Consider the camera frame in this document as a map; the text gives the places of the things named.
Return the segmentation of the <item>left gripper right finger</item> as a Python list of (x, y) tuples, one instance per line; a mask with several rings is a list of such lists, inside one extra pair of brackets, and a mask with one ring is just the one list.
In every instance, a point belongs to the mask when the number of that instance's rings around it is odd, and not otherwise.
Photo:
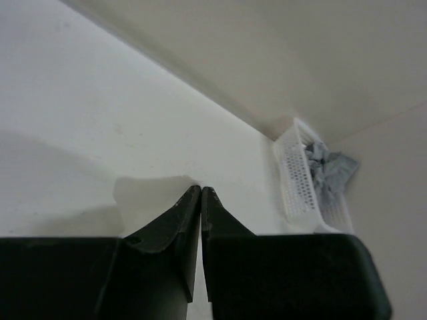
[(353, 235), (256, 235), (204, 187), (201, 239), (214, 319), (392, 316), (373, 258)]

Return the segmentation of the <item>white tank top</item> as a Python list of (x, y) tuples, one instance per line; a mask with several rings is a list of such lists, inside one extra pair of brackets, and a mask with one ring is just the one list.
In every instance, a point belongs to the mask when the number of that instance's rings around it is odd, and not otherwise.
[(120, 177), (113, 198), (127, 237), (172, 208), (181, 196), (199, 183), (187, 175), (155, 178)]

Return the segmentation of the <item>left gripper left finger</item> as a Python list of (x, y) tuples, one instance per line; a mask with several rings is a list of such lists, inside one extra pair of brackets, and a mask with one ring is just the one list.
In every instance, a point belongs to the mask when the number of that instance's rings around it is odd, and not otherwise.
[(1, 318), (185, 319), (199, 213), (193, 185), (124, 238), (2, 238)]

